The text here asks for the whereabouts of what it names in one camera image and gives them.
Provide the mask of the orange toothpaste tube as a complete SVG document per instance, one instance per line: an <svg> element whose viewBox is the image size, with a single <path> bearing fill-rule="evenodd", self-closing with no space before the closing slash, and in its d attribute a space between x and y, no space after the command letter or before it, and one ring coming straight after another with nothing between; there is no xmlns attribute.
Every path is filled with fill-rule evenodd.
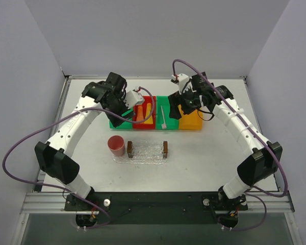
<svg viewBox="0 0 306 245"><path fill-rule="evenodd" d="M144 120L143 106L138 105L137 106L137 111L136 111L136 121L142 121L142 120Z"/></svg>

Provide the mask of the pink plastic cup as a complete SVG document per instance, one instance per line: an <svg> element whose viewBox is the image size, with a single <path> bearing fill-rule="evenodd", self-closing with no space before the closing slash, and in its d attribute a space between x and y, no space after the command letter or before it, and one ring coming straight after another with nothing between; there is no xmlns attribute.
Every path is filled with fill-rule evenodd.
<svg viewBox="0 0 306 245"><path fill-rule="evenodd" d="M124 139L119 135L110 137L108 140L108 148L114 156L123 156L125 152Z"/></svg>

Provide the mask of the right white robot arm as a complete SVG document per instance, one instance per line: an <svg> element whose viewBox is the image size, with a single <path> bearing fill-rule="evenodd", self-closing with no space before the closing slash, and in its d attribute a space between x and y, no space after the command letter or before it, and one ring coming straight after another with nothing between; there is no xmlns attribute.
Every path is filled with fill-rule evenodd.
<svg viewBox="0 0 306 245"><path fill-rule="evenodd" d="M178 86L178 91L168 96L169 116L181 119L206 107L207 113L218 118L232 134L245 160L237 167L235 177L222 186L219 193L221 200L233 200L278 170L276 163L283 149L278 142L271 143L258 131L226 86L215 87L205 78L205 73L191 77L183 73L172 75L171 82Z"/></svg>

